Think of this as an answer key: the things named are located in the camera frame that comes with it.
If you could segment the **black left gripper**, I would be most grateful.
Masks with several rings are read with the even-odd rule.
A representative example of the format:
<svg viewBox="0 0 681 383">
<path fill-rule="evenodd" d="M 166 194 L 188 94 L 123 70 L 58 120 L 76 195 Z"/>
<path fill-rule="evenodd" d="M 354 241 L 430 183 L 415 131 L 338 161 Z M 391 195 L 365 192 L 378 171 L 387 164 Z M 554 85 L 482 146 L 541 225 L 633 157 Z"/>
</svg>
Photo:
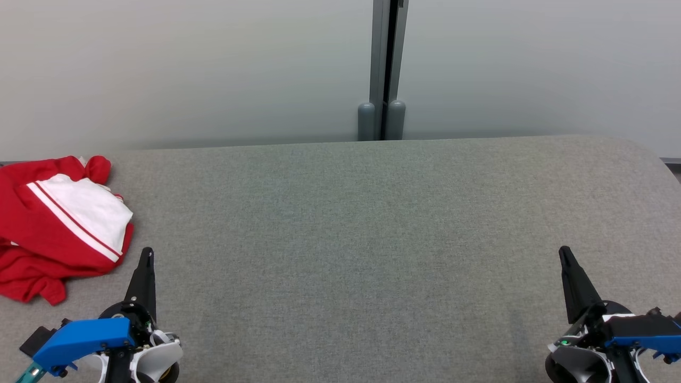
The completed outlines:
<svg viewBox="0 0 681 383">
<path fill-rule="evenodd" d="M 149 337 L 156 325 L 155 252 L 144 247 L 126 292 L 126 301 L 111 305 L 99 319 L 127 318 L 132 337 Z"/>
</svg>

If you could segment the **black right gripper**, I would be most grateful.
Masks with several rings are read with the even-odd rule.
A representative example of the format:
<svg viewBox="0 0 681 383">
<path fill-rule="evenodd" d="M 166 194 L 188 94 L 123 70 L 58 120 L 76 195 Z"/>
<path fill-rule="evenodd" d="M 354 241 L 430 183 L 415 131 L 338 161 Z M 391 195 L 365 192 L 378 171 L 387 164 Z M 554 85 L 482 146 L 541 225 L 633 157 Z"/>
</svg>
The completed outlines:
<svg viewBox="0 0 681 383">
<path fill-rule="evenodd" d="M 559 248 L 569 346 L 604 346 L 610 339 L 605 323 L 635 314 L 613 301 L 603 301 L 568 246 Z"/>
</svg>

